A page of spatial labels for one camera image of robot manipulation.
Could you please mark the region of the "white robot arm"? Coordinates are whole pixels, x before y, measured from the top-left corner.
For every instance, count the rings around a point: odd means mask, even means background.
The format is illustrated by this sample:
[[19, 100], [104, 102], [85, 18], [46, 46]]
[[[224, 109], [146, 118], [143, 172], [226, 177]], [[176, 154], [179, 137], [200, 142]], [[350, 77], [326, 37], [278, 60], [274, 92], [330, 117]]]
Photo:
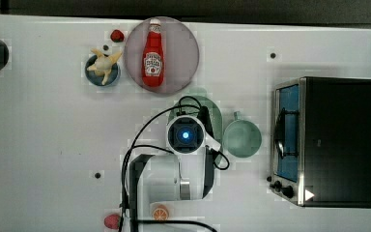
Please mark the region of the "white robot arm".
[[165, 154], [142, 154], [129, 165], [129, 231], [216, 232], [199, 221], [153, 218], [154, 203], [201, 200], [208, 194], [214, 182], [214, 159], [210, 153], [220, 150], [204, 123], [189, 115], [168, 123], [165, 143]]

